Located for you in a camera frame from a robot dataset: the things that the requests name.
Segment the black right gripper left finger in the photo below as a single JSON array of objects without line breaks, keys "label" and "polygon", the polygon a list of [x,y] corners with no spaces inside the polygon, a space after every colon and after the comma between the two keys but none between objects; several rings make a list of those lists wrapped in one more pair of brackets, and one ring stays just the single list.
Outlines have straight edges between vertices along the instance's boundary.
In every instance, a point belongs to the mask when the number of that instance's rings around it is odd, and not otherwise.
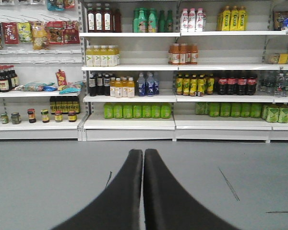
[{"label": "black right gripper left finger", "polygon": [[143,152],[132,149],[101,194],[55,230],[138,230]]}]

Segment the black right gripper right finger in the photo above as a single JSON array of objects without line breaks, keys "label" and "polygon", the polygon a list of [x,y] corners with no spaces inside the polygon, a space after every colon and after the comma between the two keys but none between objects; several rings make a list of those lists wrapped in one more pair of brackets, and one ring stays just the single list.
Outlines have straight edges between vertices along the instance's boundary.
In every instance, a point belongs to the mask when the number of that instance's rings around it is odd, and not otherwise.
[{"label": "black right gripper right finger", "polygon": [[156,149],[145,150],[143,195],[148,230],[236,229],[193,198]]}]

